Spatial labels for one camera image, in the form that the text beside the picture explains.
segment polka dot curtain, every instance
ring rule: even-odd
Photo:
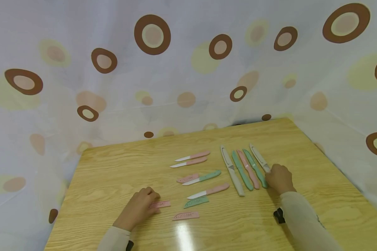
[[[0,250],[87,148],[283,117],[377,207],[377,1],[0,1]]]

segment person's left hand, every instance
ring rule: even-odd
[[[149,208],[149,205],[160,197],[159,193],[156,193],[150,187],[141,189],[131,197],[117,220],[113,223],[113,226],[131,232],[136,225],[152,214],[160,213],[159,208]]]

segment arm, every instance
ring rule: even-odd
[[[341,251],[342,248],[319,222],[308,201],[292,183],[292,174],[285,166],[274,164],[265,175],[270,185],[281,196],[286,224],[304,251]]]
[[[160,213],[158,208],[149,208],[160,195],[152,188],[147,187],[135,193],[123,209],[119,217],[113,223],[98,246],[98,251],[125,251],[130,233],[139,223],[146,220],[152,214]]]

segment paring knife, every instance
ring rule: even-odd
[[[188,199],[192,200],[192,199],[196,199],[196,198],[199,198],[199,197],[202,197],[202,196],[205,196],[205,195],[211,195],[213,193],[217,193],[217,192],[226,190],[228,188],[229,188],[229,183],[225,183],[223,185],[219,185],[219,186],[214,187],[212,189],[208,189],[208,190],[196,193],[195,195],[189,196]]]
[[[256,157],[258,163],[260,163],[260,166],[264,169],[264,172],[270,173],[271,169],[269,168],[268,164],[266,163],[265,159],[263,159],[262,155],[257,151],[257,149],[254,147],[252,143],[250,145],[250,150],[253,152],[254,157]]]
[[[201,157],[201,158],[197,158],[197,159],[193,159],[193,160],[189,160],[187,162],[183,162],[183,163],[179,163],[179,164],[175,164],[173,166],[170,166],[171,168],[175,168],[175,167],[181,167],[181,166],[189,166],[189,165],[193,165],[193,164],[197,164],[197,163],[201,163],[201,162],[204,162],[207,160],[207,157]]]
[[[244,173],[243,166],[238,156],[236,155],[235,151],[232,151],[232,158],[236,164],[237,169],[239,170],[240,176],[242,177],[244,184],[250,191],[252,191],[254,189],[253,184],[250,182],[250,180],[247,178],[246,174]]]
[[[221,153],[222,153],[223,161],[225,162],[225,165],[228,168],[230,178],[233,181],[233,185],[235,186],[236,191],[238,192],[238,195],[241,197],[244,197],[242,183],[240,182],[239,178],[236,176],[233,163],[230,160],[228,152],[226,151],[226,148],[223,145],[221,145]]]
[[[257,180],[256,176],[254,175],[253,170],[251,169],[251,167],[247,163],[246,156],[244,156],[244,154],[242,153],[241,150],[238,150],[238,154],[239,154],[240,159],[242,160],[244,168],[249,173],[250,180],[253,182],[254,188],[260,189],[260,185],[258,184],[258,180]]]
[[[193,155],[190,155],[190,156],[186,156],[186,157],[183,157],[183,158],[180,158],[180,159],[176,159],[175,161],[179,162],[179,161],[183,161],[183,160],[187,160],[187,159],[195,159],[195,158],[207,156],[210,153],[211,153],[210,151],[204,151],[204,152],[201,152],[201,153],[196,153],[196,154],[193,154]]]
[[[220,174],[221,174],[221,170],[216,170],[213,173],[210,173],[210,174],[201,176],[199,178],[190,180],[188,182],[185,182],[185,183],[183,183],[183,185],[191,185],[191,184],[194,184],[194,183],[197,183],[197,182],[201,182],[201,181],[204,181],[204,180],[209,180],[210,178],[216,177],[216,176],[218,176]]]
[[[257,164],[254,161],[253,157],[251,156],[250,152],[247,151],[246,149],[243,149],[243,151],[244,151],[244,154],[246,155],[247,159],[249,160],[250,165],[253,167],[254,171],[256,172],[258,179],[261,181],[263,188],[267,188],[268,187],[267,182],[266,182],[262,172],[260,171],[260,169],[258,169]]]

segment pink knife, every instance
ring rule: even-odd
[[[210,153],[211,153],[210,151],[204,151],[204,152],[201,152],[201,153],[196,153],[196,154],[193,154],[193,155],[190,155],[190,156],[186,156],[186,157],[183,157],[183,158],[180,158],[180,159],[176,159],[175,161],[179,162],[179,161],[183,161],[183,160],[187,160],[187,159],[195,159],[195,158],[207,156]]]
[[[170,166],[170,167],[171,168],[175,168],[175,167],[181,167],[181,166],[189,166],[189,165],[193,165],[193,164],[204,162],[206,160],[207,160],[207,157],[201,157],[201,158],[196,158],[196,159],[193,159],[193,160],[189,160],[187,162],[175,164],[175,165]]]
[[[247,170],[247,172],[249,173],[250,179],[251,179],[251,181],[252,181],[253,184],[254,184],[254,188],[255,188],[255,189],[260,189],[260,185],[258,184],[257,178],[256,178],[256,176],[254,175],[254,173],[253,173],[252,169],[250,168],[249,164],[247,163],[246,157],[244,156],[244,154],[242,153],[241,150],[237,150],[237,151],[238,151],[238,154],[239,154],[240,159],[241,159],[242,162],[243,162],[244,168],[245,168],[245,169]]]
[[[196,193],[195,195],[189,196],[188,199],[192,200],[192,199],[199,198],[199,197],[202,197],[202,196],[205,196],[205,195],[211,195],[213,193],[217,193],[217,192],[226,190],[228,188],[229,188],[229,183],[225,183],[223,185],[219,185],[219,186],[214,187],[212,189],[208,189],[208,190]]]

